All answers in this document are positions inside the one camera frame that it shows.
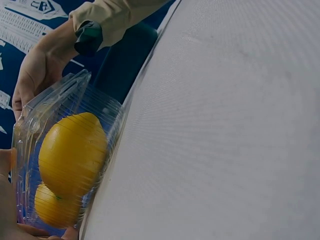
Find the wrist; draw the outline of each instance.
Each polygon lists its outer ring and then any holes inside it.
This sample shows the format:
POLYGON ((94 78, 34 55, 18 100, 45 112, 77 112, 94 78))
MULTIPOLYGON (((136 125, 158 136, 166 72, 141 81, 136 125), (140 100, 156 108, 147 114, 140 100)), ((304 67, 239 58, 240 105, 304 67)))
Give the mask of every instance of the wrist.
POLYGON ((35 49, 39 49, 67 65, 70 60, 78 55, 74 47, 76 41, 77 36, 74 32, 73 20, 69 19, 41 38, 35 49))

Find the white printed graphic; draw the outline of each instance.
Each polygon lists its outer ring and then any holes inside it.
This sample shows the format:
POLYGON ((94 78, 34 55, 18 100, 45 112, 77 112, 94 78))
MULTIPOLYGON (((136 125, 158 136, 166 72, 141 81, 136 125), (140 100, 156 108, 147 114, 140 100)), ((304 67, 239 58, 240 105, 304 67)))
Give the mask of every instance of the white printed graphic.
POLYGON ((8 109, 10 102, 10 95, 0 90, 0 108, 8 109))
MULTIPOLYGON (((0 46, 4 47, 5 45, 6 45, 6 43, 0 39, 0 46)), ((2 71, 3 69, 4 69, 4 66, 2 64, 2 57, 1 57, 1 52, 0 52, 0 71, 2 71)))
POLYGON ((4 66, 2 64, 2 57, 1 57, 1 52, 0 52, 0 71, 4 69, 4 66))
POLYGON ((1 133, 4 133, 4 134, 8 134, 8 133, 6 132, 6 130, 4 130, 4 128, 3 128, 2 126, 0 126, 0 132, 1 132, 1 133))
POLYGON ((52 28, 7 9, 0 9, 0 39, 27 54, 52 28))
POLYGON ((4 7, 37 20, 68 17, 61 5, 53 0, 4 0, 4 7))

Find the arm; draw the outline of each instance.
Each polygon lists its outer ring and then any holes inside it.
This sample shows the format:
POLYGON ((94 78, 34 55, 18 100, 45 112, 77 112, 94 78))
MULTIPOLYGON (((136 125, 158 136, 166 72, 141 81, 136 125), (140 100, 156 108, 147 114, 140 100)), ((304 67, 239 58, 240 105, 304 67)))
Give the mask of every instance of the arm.
POLYGON ((125 31, 139 23, 169 0, 95 0, 85 2, 70 13, 73 29, 76 32, 86 21, 95 21, 101 25, 102 47, 112 46, 122 39, 125 31))
POLYGON ((36 46, 66 65, 78 53, 74 49, 75 32, 87 20, 100 24, 103 42, 100 49, 122 39, 126 30, 139 23, 169 0, 95 0, 85 2, 70 13, 70 19, 44 36, 36 46))

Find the lemon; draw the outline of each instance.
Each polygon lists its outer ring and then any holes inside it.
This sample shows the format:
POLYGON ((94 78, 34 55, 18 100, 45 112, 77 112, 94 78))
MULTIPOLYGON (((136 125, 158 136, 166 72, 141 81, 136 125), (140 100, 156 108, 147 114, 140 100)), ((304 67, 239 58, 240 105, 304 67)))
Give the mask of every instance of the lemon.
POLYGON ((92 113, 61 119, 44 137, 39 171, 57 196, 83 196, 93 186, 107 155, 107 137, 92 113))
POLYGON ((35 192, 34 208, 44 223, 54 228, 65 229, 77 223, 81 198, 57 197, 42 183, 35 192))

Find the blue poster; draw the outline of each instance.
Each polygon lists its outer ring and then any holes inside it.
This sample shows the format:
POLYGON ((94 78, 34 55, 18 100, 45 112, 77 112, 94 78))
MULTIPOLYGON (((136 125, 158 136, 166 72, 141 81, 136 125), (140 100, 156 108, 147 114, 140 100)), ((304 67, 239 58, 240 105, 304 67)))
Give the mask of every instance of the blue poster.
MULTIPOLYGON (((28 51, 45 34, 68 20, 68 14, 82 5, 84 0, 0 0, 0 148, 11 147, 15 123, 11 98, 17 82, 20 65, 28 51)), ((145 22, 157 28, 166 15, 169 2, 145 22)), ((82 69, 92 72, 94 81, 108 48, 95 57, 75 57, 63 75, 78 73, 82 69)))

